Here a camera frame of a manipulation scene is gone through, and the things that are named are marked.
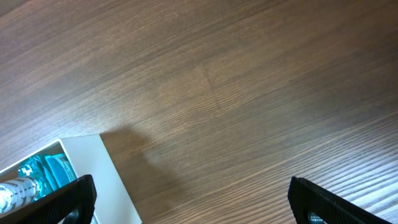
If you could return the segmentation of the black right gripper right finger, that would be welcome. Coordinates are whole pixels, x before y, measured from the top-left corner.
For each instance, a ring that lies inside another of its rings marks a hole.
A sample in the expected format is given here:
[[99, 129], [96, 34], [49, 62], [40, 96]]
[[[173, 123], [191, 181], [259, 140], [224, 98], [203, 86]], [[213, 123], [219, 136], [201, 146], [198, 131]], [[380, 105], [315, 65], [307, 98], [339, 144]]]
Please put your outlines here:
[[292, 177], [288, 200], [299, 224], [391, 224], [302, 177]]

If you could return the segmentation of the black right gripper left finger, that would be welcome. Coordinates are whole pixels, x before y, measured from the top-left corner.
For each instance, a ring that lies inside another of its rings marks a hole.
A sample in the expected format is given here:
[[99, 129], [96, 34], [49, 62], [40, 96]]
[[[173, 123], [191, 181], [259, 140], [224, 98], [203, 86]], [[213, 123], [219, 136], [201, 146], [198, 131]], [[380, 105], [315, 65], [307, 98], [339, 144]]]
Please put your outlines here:
[[1, 218], [8, 224], [90, 224], [97, 194], [91, 175], [84, 175], [51, 194]]

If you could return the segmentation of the blue mouthwash bottle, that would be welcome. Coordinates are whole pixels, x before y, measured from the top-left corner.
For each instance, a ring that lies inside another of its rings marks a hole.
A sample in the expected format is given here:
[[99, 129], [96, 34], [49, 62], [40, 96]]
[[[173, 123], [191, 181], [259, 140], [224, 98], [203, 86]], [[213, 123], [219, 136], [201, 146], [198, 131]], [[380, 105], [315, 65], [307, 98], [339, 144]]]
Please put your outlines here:
[[65, 154], [39, 154], [24, 160], [18, 176], [1, 182], [1, 213], [24, 207], [76, 179]]

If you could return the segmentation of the white open cardboard box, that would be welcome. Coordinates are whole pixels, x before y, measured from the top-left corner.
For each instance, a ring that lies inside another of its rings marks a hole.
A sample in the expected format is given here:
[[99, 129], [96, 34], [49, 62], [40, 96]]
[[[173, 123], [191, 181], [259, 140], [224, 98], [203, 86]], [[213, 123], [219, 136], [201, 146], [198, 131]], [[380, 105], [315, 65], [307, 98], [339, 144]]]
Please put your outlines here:
[[[93, 177], [97, 192], [93, 223], [142, 223], [100, 135], [56, 139], [29, 156], [59, 153], [66, 155], [77, 177]], [[1, 170], [1, 182], [16, 178], [20, 163], [29, 156]]]

